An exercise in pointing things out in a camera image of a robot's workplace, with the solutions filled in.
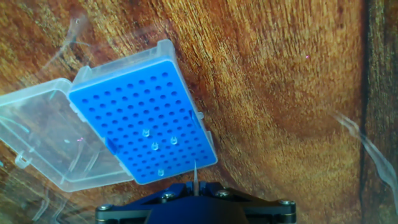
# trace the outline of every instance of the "transparent plastic box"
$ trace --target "transparent plastic box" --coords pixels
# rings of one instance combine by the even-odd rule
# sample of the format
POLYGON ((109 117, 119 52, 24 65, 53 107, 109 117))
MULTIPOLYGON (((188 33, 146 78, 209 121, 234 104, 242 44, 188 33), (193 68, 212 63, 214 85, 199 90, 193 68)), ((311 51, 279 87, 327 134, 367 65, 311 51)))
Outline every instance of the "transparent plastic box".
POLYGON ((64 78, 0 96, 0 138, 61 190, 133 180, 103 141, 70 108, 64 78))

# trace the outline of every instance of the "blue pipette tip rack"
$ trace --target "blue pipette tip rack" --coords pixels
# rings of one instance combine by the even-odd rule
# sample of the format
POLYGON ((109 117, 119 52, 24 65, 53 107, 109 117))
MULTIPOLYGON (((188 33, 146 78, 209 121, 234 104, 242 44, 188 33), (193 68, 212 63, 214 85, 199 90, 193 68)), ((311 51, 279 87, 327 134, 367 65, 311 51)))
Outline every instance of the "blue pipette tip rack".
POLYGON ((97 68, 83 67, 69 99, 138 184, 193 170, 195 161, 198 168, 217 162, 171 41, 111 62, 111 72, 104 66, 96 77, 97 68))

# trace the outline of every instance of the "wood grain surface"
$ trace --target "wood grain surface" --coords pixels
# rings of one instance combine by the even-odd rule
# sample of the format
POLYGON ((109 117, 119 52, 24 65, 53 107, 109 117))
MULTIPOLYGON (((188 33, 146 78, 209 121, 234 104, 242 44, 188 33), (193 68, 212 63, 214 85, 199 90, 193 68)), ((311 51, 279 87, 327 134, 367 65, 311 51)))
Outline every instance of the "wood grain surface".
MULTIPOLYGON (((368 91, 364 128, 398 173, 398 2, 369 2, 368 91)), ((379 181, 371 158, 361 159, 360 200, 368 223, 398 223, 390 187, 379 181)))
MULTIPOLYGON (((58 77, 73 80, 83 65, 95 67, 170 39, 219 158, 199 170, 201 180, 266 200, 295 200, 299 223, 378 223, 396 217, 392 193, 360 142, 328 113, 337 110, 366 124, 371 140, 398 166, 397 127, 391 119, 379 126, 396 108, 388 103, 396 102, 388 98, 396 96, 391 94, 396 15, 392 0, 0 2, 0 93, 58 77), (378 22, 386 18, 379 4, 390 7, 389 30, 378 22), (41 70, 64 43, 70 19, 81 16, 88 23, 76 41, 89 45, 71 44, 41 70), (389 135, 381 136, 383 131, 389 135)), ((31 166, 18 170, 15 153, 4 144, 0 152, 2 200, 20 207, 5 191, 10 184, 21 189, 14 194, 27 190, 43 196, 49 188, 54 197, 68 199, 65 210, 83 223, 92 221, 92 213, 82 218, 77 211, 123 205, 193 179, 184 174, 149 185, 125 182, 67 194, 31 166)))

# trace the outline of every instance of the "metal bolt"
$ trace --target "metal bolt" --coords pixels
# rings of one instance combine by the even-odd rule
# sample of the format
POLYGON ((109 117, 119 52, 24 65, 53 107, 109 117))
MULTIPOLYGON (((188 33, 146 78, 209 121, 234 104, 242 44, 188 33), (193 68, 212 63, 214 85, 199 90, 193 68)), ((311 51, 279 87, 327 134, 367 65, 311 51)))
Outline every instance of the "metal bolt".
POLYGON ((105 210, 112 208, 112 206, 113 205, 111 205, 111 204, 104 204, 104 205, 99 206, 98 210, 105 211, 105 210))
POLYGON ((162 199, 170 199, 170 198, 174 198, 174 197, 175 197, 174 192, 164 192, 162 195, 162 199))
POLYGON ((229 196, 229 191, 227 190, 219 190, 216 193, 216 197, 228 197, 229 196))
POLYGON ((287 199, 280 199, 279 203, 281 205, 294 205, 294 204, 296 204, 294 201, 287 200, 287 199))

